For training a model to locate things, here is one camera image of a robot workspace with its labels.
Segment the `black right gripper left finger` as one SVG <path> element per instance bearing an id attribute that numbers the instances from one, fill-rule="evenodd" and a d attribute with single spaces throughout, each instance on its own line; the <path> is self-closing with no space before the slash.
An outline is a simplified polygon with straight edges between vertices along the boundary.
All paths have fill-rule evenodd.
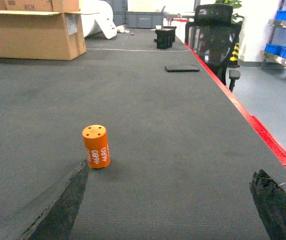
<path id="1" fill-rule="evenodd" d="M 0 240 L 67 240 L 83 201 L 86 161 L 0 222 Z"/>

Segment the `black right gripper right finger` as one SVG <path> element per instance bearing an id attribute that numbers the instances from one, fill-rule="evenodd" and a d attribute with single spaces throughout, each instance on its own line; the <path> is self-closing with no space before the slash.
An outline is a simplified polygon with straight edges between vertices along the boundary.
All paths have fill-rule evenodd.
<path id="1" fill-rule="evenodd" d="M 264 170 L 253 174 L 250 191 L 272 240 L 286 240 L 286 190 Z"/>

